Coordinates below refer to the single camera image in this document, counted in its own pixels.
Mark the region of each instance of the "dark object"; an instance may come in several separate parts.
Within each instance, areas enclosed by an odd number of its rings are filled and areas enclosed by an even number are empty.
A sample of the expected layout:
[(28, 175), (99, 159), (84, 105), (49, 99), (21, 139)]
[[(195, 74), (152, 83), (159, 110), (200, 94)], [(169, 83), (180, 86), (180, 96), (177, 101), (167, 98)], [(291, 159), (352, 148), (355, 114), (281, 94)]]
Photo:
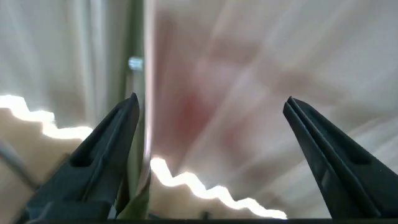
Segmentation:
[(332, 218), (398, 217), (398, 175), (310, 105), (290, 97), (284, 114)]
[(28, 201), (27, 220), (106, 220), (113, 205), (139, 117), (137, 97), (120, 102)]
[[(31, 223), (225, 222), (112, 220), (116, 213), (113, 202), (125, 171), (138, 114), (134, 94), (118, 104), (32, 197), (21, 220), (33, 220)], [(310, 105), (289, 98), (284, 114), (334, 219), (228, 220), (228, 223), (398, 223), (392, 219), (398, 214), (398, 176), (393, 171)]]

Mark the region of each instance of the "white curtain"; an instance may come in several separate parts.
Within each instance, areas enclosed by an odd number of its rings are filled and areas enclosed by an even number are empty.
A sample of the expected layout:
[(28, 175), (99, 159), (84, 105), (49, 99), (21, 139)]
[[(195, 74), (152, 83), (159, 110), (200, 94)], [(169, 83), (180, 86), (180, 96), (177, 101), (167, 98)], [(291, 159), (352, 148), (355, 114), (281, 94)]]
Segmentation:
[[(154, 11), (153, 151), (173, 175), (290, 218), (328, 217), (282, 114), (289, 96), (398, 171), (398, 1), (158, 0)], [(174, 201), (162, 211), (181, 216)]]
[(124, 98), (132, 1), (0, 0), (0, 95), (94, 127)]

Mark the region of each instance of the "wavy bright light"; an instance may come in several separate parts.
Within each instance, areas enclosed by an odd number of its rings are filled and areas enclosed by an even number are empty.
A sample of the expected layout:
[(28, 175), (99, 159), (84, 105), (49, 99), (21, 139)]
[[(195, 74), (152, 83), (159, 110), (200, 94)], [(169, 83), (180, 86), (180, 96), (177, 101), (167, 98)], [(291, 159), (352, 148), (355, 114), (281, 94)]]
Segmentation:
[[(43, 134), (51, 138), (84, 140), (93, 131), (92, 128), (84, 126), (58, 129), (55, 125), (53, 113), (42, 110), (30, 112), (25, 99), (19, 96), (0, 96), (0, 108), (10, 109), (11, 113), (21, 120), (41, 122), (43, 124)], [(248, 208), (252, 213), (260, 217), (287, 218), (284, 212), (280, 210), (265, 209), (252, 198), (234, 201), (226, 187), (216, 186), (212, 189), (206, 190), (205, 186), (200, 182), (195, 174), (186, 172), (176, 177), (172, 177), (164, 159), (153, 158), (150, 161), (150, 167), (159, 181), (165, 186), (175, 187), (186, 184), (197, 197), (203, 199), (218, 198), (226, 206), (232, 209), (239, 210), (242, 208)]]

